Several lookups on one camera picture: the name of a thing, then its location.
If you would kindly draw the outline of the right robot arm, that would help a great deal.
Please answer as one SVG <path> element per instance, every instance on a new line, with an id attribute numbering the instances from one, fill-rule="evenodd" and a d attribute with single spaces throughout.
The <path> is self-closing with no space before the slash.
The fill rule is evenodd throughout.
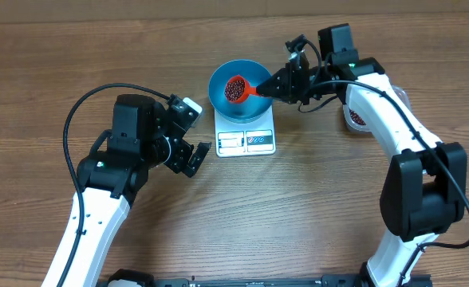
<path id="1" fill-rule="evenodd" d="M 317 33 L 312 45 L 317 66 L 304 49 L 305 36 L 286 43 L 286 65 L 256 88 L 287 104 L 340 100 L 358 115 L 389 160 L 380 195 L 386 230 L 357 275 L 325 275 L 324 286 L 429 286 L 429 276 L 412 269 L 439 236 L 469 216 L 467 154 L 458 143 L 444 143 L 425 128 L 397 96 L 381 64 L 360 58 L 346 24 Z"/>

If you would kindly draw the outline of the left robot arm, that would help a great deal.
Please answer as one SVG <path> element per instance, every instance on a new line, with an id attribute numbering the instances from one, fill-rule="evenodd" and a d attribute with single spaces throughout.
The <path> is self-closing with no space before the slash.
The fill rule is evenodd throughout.
<path id="1" fill-rule="evenodd" d="M 112 128 L 103 131 L 79 162 L 83 191 L 73 196 L 68 225 L 43 284 L 94 286 L 108 250 L 128 217 L 148 172 L 165 165 L 195 175 L 211 145 L 183 140 L 203 113 L 192 99 L 171 96 L 161 104 L 150 96 L 119 95 Z"/>

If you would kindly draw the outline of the orange measuring scoop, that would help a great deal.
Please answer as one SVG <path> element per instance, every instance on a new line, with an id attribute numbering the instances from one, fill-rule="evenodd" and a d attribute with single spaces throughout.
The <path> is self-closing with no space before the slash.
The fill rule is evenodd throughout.
<path id="1" fill-rule="evenodd" d="M 258 92 L 244 77 L 237 75 L 227 82 L 224 96 L 230 103 L 241 104 L 246 101 L 249 96 L 258 96 Z"/>

